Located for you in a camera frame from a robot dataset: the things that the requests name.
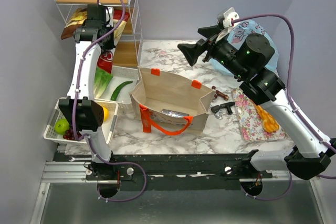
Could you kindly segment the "dark red grape bunch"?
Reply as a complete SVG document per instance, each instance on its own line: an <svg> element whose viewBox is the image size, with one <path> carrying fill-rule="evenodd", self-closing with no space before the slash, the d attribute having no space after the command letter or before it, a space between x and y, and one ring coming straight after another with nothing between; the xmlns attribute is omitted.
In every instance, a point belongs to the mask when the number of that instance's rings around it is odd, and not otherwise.
<svg viewBox="0 0 336 224"><path fill-rule="evenodd" d="M79 131L77 131L76 133L74 133L74 131L72 129L68 129L65 131L65 133L62 135L62 138L65 140L71 140L71 141L75 141L76 139L80 138L81 134Z"/></svg>

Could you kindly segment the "braided golden bread loaf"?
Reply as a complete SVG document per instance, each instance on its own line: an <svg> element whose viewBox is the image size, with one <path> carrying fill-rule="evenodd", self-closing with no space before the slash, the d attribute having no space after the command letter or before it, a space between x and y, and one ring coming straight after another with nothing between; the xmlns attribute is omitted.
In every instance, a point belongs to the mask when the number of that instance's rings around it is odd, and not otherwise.
<svg viewBox="0 0 336 224"><path fill-rule="evenodd" d="M279 130L280 126L276 122L276 120L266 110L264 110L261 106L254 104L254 107L256 108L256 111L261 118L262 128L267 133L277 132Z"/></svg>

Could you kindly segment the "green chili pepper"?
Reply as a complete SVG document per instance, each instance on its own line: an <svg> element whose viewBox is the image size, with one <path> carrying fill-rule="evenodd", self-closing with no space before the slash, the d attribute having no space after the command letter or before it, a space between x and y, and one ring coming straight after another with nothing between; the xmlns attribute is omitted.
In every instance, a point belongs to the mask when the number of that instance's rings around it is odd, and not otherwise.
<svg viewBox="0 0 336 224"><path fill-rule="evenodd" d="M116 101L117 98L118 98L118 96L119 96L119 94L120 94L120 92L121 92L121 90L122 90L125 86L127 86L127 85L129 85L129 84L132 84L132 83L133 83L133 81L125 81L125 82L119 84L119 85L115 88L114 92L112 93L112 95L111 95L111 97L110 97L110 100L111 100L111 101Z"/></svg>

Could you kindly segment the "yellow brown chip bag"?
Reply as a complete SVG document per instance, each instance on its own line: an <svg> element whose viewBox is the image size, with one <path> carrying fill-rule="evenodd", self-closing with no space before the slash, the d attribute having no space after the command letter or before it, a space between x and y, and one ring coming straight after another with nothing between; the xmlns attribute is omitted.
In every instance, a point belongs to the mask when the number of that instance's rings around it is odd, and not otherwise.
<svg viewBox="0 0 336 224"><path fill-rule="evenodd" d="M73 15L70 17L68 23L63 29L61 34L61 40L68 39L74 36L76 29L83 25L87 19L87 9L77 8Z"/></svg>

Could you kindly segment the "red white snack packet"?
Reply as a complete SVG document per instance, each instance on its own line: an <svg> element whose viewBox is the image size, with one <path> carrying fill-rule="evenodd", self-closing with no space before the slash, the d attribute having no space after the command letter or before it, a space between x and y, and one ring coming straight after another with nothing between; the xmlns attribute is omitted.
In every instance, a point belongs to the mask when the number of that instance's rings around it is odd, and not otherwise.
<svg viewBox="0 0 336 224"><path fill-rule="evenodd" d="M125 12L125 15L120 25L113 32L113 35L110 36L110 37L113 37L113 47L108 45L106 49L102 50L102 53L98 59L97 66L109 74L112 73L113 56L115 53L115 48L121 38L121 35L124 31L124 28L129 18L130 18L130 14L128 12Z"/></svg>

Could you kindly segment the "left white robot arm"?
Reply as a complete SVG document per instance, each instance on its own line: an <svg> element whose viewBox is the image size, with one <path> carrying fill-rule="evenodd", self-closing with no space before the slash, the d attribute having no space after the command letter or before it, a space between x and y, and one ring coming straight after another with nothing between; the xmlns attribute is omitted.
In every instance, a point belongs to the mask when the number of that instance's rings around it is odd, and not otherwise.
<svg viewBox="0 0 336 224"><path fill-rule="evenodd" d="M58 102L59 109L72 126L75 140L85 140L92 161L101 163L98 173L104 179L112 179L117 170L110 162L112 151L102 130L103 108L95 101L94 78L102 50L114 46L114 29L112 7L87 6L87 18L74 32L76 63L72 82L66 97Z"/></svg>

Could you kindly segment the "blue plastic grocery bag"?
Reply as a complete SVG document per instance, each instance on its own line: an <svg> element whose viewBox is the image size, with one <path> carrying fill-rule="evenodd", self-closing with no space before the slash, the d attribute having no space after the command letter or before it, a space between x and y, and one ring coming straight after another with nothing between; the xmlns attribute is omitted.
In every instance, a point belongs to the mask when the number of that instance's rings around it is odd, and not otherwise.
<svg viewBox="0 0 336 224"><path fill-rule="evenodd" d="M246 79L264 67L275 72L278 58L267 32L255 21L247 20L216 42L210 63L222 74Z"/></svg>

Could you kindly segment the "white perforated basket rear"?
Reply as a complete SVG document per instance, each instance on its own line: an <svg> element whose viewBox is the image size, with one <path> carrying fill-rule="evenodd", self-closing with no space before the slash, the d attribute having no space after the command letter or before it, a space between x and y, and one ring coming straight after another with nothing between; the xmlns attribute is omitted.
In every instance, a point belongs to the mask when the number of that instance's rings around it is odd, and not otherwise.
<svg viewBox="0 0 336 224"><path fill-rule="evenodd" d="M119 110L121 110L124 113L132 113L133 112L133 106L130 98L130 92L134 89L135 85L137 84L139 74L137 68L127 68L127 67L120 67L120 66L112 66L112 73L113 78L110 81L108 87L106 88L105 92L100 98L95 99L103 99L103 100L110 100L110 97L112 93L114 92L115 88L125 82L125 81L133 81L132 84L129 84L125 86L117 100L119 104Z"/></svg>

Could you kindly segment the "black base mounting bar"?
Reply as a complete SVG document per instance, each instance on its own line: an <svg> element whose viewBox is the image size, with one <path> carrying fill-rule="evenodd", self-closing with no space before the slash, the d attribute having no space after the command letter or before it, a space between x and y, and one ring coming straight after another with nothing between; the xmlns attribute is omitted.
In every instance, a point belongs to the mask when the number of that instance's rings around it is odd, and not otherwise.
<svg viewBox="0 0 336 224"><path fill-rule="evenodd" d="M115 155L112 165L90 162L88 182L102 191L240 190L243 182L271 178L249 161L250 154Z"/></svg>

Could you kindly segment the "green lettuce leaf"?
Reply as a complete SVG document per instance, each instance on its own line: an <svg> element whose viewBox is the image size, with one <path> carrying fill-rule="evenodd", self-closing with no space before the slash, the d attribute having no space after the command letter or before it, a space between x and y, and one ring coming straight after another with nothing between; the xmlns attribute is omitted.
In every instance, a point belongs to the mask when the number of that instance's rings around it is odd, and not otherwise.
<svg viewBox="0 0 336 224"><path fill-rule="evenodd" d="M93 94L95 98L100 98L108 87L113 75L104 71L103 69L96 67Z"/></svg>

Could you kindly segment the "beige canvas tote bag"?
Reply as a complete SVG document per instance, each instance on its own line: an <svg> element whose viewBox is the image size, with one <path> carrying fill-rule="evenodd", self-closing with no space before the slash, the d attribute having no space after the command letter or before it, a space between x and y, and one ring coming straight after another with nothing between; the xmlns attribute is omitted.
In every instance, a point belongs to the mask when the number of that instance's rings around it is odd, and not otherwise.
<svg viewBox="0 0 336 224"><path fill-rule="evenodd" d="M144 133L155 128L165 135L180 135L184 132L203 134L214 97L214 90L197 80L158 68L138 67L139 82L130 92L133 112L142 122ZM189 114L174 118L162 114L163 109Z"/></svg>

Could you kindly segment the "black pipe tee fitting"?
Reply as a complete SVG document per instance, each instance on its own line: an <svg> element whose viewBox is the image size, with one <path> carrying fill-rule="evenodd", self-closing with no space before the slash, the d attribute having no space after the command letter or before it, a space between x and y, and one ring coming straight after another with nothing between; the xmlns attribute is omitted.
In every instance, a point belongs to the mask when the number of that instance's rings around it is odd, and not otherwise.
<svg viewBox="0 0 336 224"><path fill-rule="evenodd" d="M219 104L219 105L215 105L213 107L211 107L211 111L213 113L217 113L219 112L221 109L226 109L227 110L227 113L229 115L233 114L232 112L232 107L235 105L235 102L234 101L231 101L231 102L226 102L226 103L222 103L222 104Z"/></svg>

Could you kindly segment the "dark red handled tool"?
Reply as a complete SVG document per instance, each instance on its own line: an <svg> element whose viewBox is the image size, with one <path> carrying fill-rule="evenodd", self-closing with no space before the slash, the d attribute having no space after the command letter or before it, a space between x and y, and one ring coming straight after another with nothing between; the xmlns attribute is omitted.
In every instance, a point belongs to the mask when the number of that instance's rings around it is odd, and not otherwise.
<svg viewBox="0 0 336 224"><path fill-rule="evenodd" d="M218 97L223 98L225 101L229 100L229 96L217 90L215 86L212 86L212 89L215 91L212 101L216 101Z"/></svg>

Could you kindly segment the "white perforated basket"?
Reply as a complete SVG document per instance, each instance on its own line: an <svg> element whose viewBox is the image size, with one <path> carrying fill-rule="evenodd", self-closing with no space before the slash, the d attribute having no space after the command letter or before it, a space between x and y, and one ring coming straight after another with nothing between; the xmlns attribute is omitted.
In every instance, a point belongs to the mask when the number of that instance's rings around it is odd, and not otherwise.
<svg viewBox="0 0 336 224"><path fill-rule="evenodd" d="M133 106L130 98L130 92L134 89L135 85L137 84L139 74L137 68L127 68L127 67L120 67L120 66L112 66L112 73L113 78L110 81L108 87L106 88L105 92L100 98L95 99L103 99L103 100L110 100L110 97L112 93L114 92L115 88L125 82L125 81L133 81L132 84L129 84L125 86L117 100L119 104L119 110L121 110L124 113L132 113L133 112Z"/></svg>
<svg viewBox="0 0 336 224"><path fill-rule="evenodd" d="M115 127L115 124L117 122L117 117L118 117L119 105L117 102L103 100L103 99L96 99L96 102L102 107L105 107L106 109L108 109L109 111L109 116L107 120L104 121L102 124L102 132L103 132L104 139L106 143L109 144L111 139L113 138L114 127ZM56 102L53 113L47 123L47 126L43 134L44 139L53 141L58 144L73 144L73 145L79 145L79 146L87 146L87 143L85 140L82 140L82 141L67 140L55 131L56 122L64 118L65 118L64 115L62 114L62 112L60 111L58 107L58 102Z"/></svg>

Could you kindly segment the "yellow lemon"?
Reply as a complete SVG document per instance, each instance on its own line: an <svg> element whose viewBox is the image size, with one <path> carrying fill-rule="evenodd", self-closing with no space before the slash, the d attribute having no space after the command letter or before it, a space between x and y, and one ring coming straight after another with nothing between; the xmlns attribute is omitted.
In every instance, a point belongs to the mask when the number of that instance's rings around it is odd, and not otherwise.
<svg viewBox="0 0 336 224"><path fill-rule="evenodd" d="M109 110L104 106L102 108L103 108L103 122L105 122L109 118Z"/></svg>

